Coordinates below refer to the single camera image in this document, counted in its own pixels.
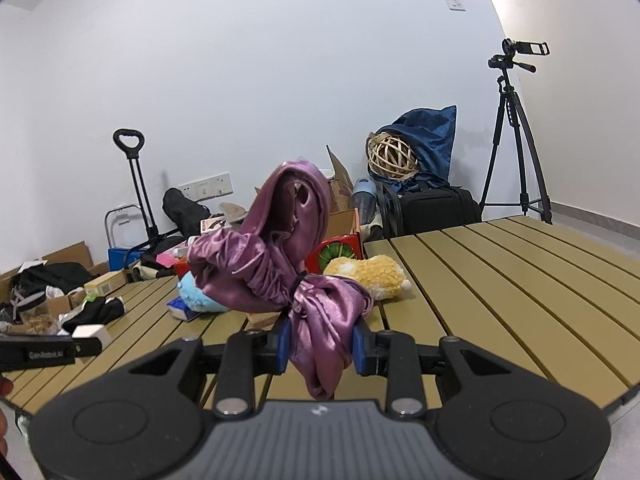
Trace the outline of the light blue plush toy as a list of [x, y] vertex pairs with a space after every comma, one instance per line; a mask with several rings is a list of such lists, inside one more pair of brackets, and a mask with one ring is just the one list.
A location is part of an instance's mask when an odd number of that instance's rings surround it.
[[196, 286], [191, 272], [186, 272], [178, 283], [178, 293], [184, 304], [193, 312], [224, 313], [229, 309], [209, 298]]

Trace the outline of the yellow plush toy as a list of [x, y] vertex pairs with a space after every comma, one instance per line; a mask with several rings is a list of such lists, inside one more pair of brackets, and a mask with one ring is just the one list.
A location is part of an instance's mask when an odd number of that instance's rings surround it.
[[400, 264], [386, 255], [367, 259], [338, 257], [329, 262], [323, 274], [358, 282], [367, 289], [374, 301], [390, 300], [411, 289], [411, 283]]

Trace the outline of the purple satin cloth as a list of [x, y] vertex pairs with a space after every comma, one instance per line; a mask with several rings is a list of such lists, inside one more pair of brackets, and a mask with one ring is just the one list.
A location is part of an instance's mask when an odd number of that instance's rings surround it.
[[351, 278], [306, 268], [326, 235], [330, 199], [328, 180], [312, 162], [284, 162], [239, 229], [206, 233], [186, 255], [196, 286], [218, 304], [245, 313], [290, 311], [290, 360], [318, 400], [334, 395], [352, 362], [352, 329], [373, 307]]

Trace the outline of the black sock pair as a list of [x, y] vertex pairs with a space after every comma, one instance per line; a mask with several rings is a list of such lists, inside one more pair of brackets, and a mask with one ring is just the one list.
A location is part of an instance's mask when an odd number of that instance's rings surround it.
[[107, 325], [121, 318], [126, 313], [122, 300], [118, 297], [96, 297], [92, 301], [86, 301], [81, 310], [64, 321], [61, 325], [66, 333], [73, 333], [79, 326]]

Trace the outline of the red cardboard fruit tray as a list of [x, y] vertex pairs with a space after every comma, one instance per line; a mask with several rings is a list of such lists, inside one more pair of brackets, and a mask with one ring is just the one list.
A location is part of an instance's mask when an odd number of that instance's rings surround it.
[[329, 263], [336, 258], [362, 258], [360, 235], [350, 233], [330, 237], [320, 243], [305, 260], [306, 271], [322, 274]]

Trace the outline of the pink plastic package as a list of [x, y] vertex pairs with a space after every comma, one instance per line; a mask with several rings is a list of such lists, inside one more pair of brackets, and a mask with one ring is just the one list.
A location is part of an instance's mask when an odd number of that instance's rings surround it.
[[155, 261], [164, 268], [171, 268], [184, 258], [186, 258], [186, 248], [179, 247], [177, 249], [168, 249], [166, 252], [161, 252], [155, 257]]

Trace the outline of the blue plastic crate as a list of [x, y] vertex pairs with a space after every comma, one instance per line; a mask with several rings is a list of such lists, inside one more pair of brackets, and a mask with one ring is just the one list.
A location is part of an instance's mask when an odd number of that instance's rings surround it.
[[108, 270], [118, 271], [140, 259], [143, 250], [113, 247], [107, 249]]

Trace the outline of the tan folding camp table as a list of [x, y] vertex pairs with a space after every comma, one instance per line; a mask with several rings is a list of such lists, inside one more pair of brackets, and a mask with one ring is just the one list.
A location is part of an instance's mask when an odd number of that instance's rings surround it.
[[[374, 308], [374, 330], [420, 344], [471, 341], [608, 408], [639, 387], [639, 263], [565, 226], [513, 217], [379, 240], [368, 255], [402, 264], [408, 292]], [[183, 323], [168, 304], [173, 278], [129, 284], [111, 345], [70, 366], [11, 374], [10, 401], [35, 413], [55, 396], [186, 336], [220, 344], [247, 326], [243, 313]]]

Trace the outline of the black suitcase bag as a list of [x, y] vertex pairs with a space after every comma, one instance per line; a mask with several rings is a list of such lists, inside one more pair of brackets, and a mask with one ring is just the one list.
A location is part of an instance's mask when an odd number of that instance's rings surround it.
[[378, 184], [385, 238], [414, 235], [466, 226], [482, 221], [480, 205], [464, 188], [427, 188], [397, 194], [384, 183]]

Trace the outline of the black folding hand trolley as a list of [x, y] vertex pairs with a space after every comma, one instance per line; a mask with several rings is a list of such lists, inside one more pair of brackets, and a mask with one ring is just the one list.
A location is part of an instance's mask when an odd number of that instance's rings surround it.
[[144, 242], [134, 245], [134, 247], [129, 249], [156, 249], [166, 238], [177, 235], [178, 230], [172, 229], [162, 233], [155, 221], [140, 164], [140, 153], [145, 144], [145, 137], [143, 133], [138, 130], [120, 128], [114, 131], [112, 139], [114, 144], [126, 156], [132, 185], [134, 186], [134, 194], [136, 194], [137, 197], [137, 205], [146, 233], [146, 240]]

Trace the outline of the black fabric bag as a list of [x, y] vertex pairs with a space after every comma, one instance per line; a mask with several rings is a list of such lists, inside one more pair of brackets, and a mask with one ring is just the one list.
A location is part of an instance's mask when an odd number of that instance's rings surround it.
[[201, 234], [201, 221], [210, 216], [207, 207], [190, 200], [178, 188], [168, 188], [163, 196], [163, 212], [184, 237]]

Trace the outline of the blue grey handheld vacuum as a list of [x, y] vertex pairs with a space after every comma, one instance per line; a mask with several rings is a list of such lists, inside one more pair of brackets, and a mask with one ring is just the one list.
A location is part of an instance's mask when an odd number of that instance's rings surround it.
[[378, 208], [378, 190], [372, 180], [362, 178], [356, 181], [352, 190], [352, 206], [358, 210], [362, 240], [382, 240], [382, 214]]

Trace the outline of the woven rattan ball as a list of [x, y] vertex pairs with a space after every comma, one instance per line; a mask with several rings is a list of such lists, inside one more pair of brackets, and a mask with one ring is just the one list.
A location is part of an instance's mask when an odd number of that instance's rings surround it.
[[372, 133], [367, 138], [366, 152], [368, 167], [378, 176], [405, 181], [419, 172], [416, 154], [400, 136]]

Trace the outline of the dark blue velvet cloth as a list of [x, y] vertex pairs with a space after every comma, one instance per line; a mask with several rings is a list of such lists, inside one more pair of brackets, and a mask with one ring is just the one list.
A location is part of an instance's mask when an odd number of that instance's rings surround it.
[[455, 105], [441, 110], [415, 108], [405, 112], [391, 124], [372, 132], [389, 132], [406, 141], [416, 154], [419, 172], [408, 180], [395, 181], [374, 174], [368, 167], [371, 178], [388, 184], [398, 193], [417, 191], [422, 184], [429, 188], [449, 186], [457, 111]]

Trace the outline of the white wall socket strip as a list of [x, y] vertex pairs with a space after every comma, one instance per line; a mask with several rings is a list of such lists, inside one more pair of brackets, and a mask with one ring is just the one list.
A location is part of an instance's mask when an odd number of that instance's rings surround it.
[[231, 176], [228, 172], [179, 185], [178, 190], [194, 202], [212, 200], [233, 193]]

